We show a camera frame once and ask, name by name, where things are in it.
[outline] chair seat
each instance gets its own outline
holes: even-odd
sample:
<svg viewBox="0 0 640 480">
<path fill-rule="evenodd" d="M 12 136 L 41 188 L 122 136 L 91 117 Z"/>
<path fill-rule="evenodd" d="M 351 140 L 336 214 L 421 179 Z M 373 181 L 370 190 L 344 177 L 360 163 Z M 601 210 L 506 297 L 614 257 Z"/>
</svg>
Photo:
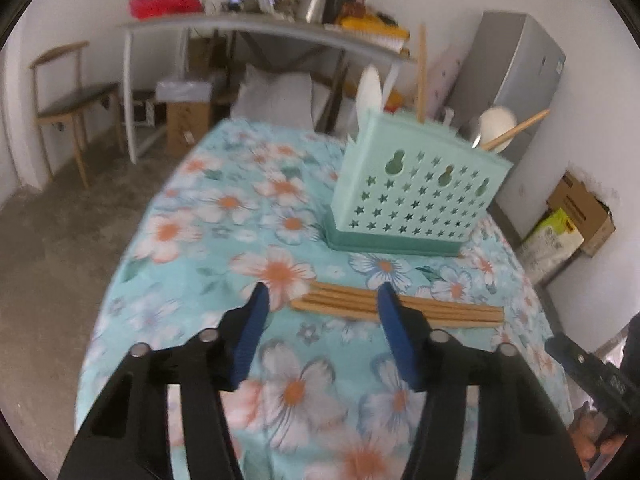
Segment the chair seat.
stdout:
<svg viewBox="0 0 640 480">
<path fill-rule="evenodd" d="M 107 96 L 118 88 L 118 83 L 98 83 L 85 86 L 54 101 L 47 108 L 38 113 L 39 119 L 72 114 L 87 105 Z"/>
</svg>

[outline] chair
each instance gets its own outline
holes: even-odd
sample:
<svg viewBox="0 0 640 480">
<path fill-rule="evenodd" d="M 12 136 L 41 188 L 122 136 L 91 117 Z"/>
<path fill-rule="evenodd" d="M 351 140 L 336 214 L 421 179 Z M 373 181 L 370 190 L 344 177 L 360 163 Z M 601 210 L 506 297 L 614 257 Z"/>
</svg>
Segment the chair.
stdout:
<svg viewBox="0 0 640 480">
<path fill-rule="evenodd" d="M 117 82 L 110 82 L 82 86 L 82 50 L 88 45 L 88 41 L 80 41 L 79 43 L 57 46 L 42 54 L 29 66 L 33 81 L 33 107 L 36 126 L 38 127 L 38 140 L 40 141 L 42 156 L 45 160 L 47 171 L 49 172 L 49 178 L 53 178 L 53 173 L 44 144 L 42 127 L 44 124 L 63 123 L 70 127 L 74 144 L 74 156 L 85 189 L 89 189 L 89 181 L 86 176 L 84 161 L 82 160 L 82 150 L 86 149 L 88 144 L 84 110 L 95 103 L 103 101 L 103 99 L 107 97 L 110 99 L 118 146 L 120 151 L 124 152 L 122 124 L 120 122 L 120 100 L 118 97 L 120 85 Z M 56 100 L 44 108 L 44 110 L 40 110 L 38 104 L 38 67 L 71 54 L 75 54 L 76 56 L 76 89 Z M 78 130 L 80 130 L 82 137 L 78 136 Z"/>
</svg>

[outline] chopstick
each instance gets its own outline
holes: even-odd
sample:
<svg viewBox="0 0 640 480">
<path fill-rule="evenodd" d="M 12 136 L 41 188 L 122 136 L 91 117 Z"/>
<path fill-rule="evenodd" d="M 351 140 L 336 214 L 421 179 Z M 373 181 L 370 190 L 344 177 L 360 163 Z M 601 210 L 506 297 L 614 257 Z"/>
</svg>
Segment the chopstick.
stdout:
<svg viewBox="0 0 640 480">
<path fill-rule="evenodd" d="M 319 303 L 311 303 L 304 300 L 291 300 L 291 307 L 295 310 L 304 310 L 315 314 L 326 314 L 327 316 L 346 317 L 347 319 L 358 319 L 364 321 L 380 322 L 377 312 L 364 312 L 362 310 L 348 310 L 344 307 L 336 307 Z"/>
<path fill-rule="evenodd" d="M 449 328 L 493 327 L 504 322 L 501 308 L 489 305 L 455 303 L 401 295 L 404 306 L 420 311 L 433 326 Z M 312 282 L 311 290 L 293 300 L 297 310 L 348 319 L 379 321 L 376 291 L 352 286 Z"/>
<path fill-rule="evenodd" d="M 335 294 L 347 294 L 348 296 L 360 296 L 363 298 L 370 298 L 373 300 L 373 304 L 376 303 L 377 292 L 375 290 L 365 290 L 363 288 L 357 288 L 354 286 L 334 285 L 333 283 L 323 282 L 311 282 L 311 288 L 314 293 L 318 293 L 320 290 L 331 291 Z M 406 296 L 404 294 L 399 295 L 400 301 L 405 306 L 434 306 L 440 308 L 446 308 L 450 310 L 472 310 L 475 312 L 487 312 L 487 313 L 500 313 L 502 309 L 496 306 L 490 306 L 487 304 L 475 304 L 475 303 L 457 303 L 455 301 L 441 301 L 432 300 L 430 298 L 417 298 L 415 296 Z"/>
<path fill-rule="evenodd" d="M 551 110 L 549 110 L 549 108 L 547 108 L 546 110 L 542 110 L 541 112 L 535 114 L 533 117 L 530 117 L 523 123 L 518 124 L 511 130 L 504 132 L 501 136 L 495 137 L 495 139 L 490 140 L 489 142 L 485 142 L 484 144 L 480 144 L 480 148 L 482 150 L 485 150 L 486 152 L 490 152 L 491 150 L 494 150 L 495 148 L 500 146 L 503 142 L 507 142 L 507 140 L 513 139 L 513 137 L 515 137 L 520 132 L 526 130 L 530 126 L 533 126 L 537 122 L 544 119 L 546 116 L 550 114 L 550 112 Z"/>
<path fill-rule="evenodd" d="M 350 310 L 343 306 L 331 306 L 327 304 L 315 303 L 305 300 L 292 300 L 291 307 L 303 312 L 323 314 L 325 316 L 344 317 L 346 319 L 356 319 L 362 321 L 380 322 L 377 312 L 366 312 L 363 310 Z M 437 317 L 425 316 L 429 324 L 440 328 L 493 328 L 500 326 L 498 321 L 473 321 L 465 319 L 441 319 Z"/>
<path fill-rule="evenodd" d="M 424 123 L 427 115 L 427 28 L 420 24 L 418 36 L 418 96 L 415 104 L 415 118 Z"/>
</svg>

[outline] red cloth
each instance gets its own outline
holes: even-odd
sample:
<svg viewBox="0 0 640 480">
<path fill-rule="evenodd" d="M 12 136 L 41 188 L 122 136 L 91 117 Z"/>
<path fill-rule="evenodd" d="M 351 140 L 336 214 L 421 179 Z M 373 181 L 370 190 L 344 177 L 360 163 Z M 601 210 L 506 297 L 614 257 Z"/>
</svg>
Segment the red cloth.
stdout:
<svg viewBox="0 0 640 480">
<path fill-rule="evenodd" d="M 129 0 L 129 11 L 134 18 L 145 20 L 167 14 L 204 12 L 200 0 Z"/>
</svg>

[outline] tablecloth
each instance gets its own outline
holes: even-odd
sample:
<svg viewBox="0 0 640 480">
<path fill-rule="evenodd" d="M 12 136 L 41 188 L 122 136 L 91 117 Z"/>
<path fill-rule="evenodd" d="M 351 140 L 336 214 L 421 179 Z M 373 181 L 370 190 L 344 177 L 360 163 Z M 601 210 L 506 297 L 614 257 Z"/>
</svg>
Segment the tablecloth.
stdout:
<svg viewBox="0 0 640 480">
<path fill-rule="evenodd" d="M 397 479 L 424 394 L 400 379 L 380 325 L 290 309 L 310 280 L 502 306 L 496 329 L 450 332 L 468 346 L 514 343 L 564 420 L 562 370 L 529 280 L 487 216 L 457 258 L 330 250 L 319 221 L 344 147 L 310 132 L 244 120 L 216 127 L 151 201 L 100 309 L 79 380 L 76 426 L 129 347 L 183 343 L 241 306 L 257 281 L 271 313 L 249 378 L 223 403 L 245 478 Z M 468 391 L 458 477 L 470 477 L 478 391 Z M 172 463 L 188 478 L 179 394 L 169 392 Z"/>
</svg>

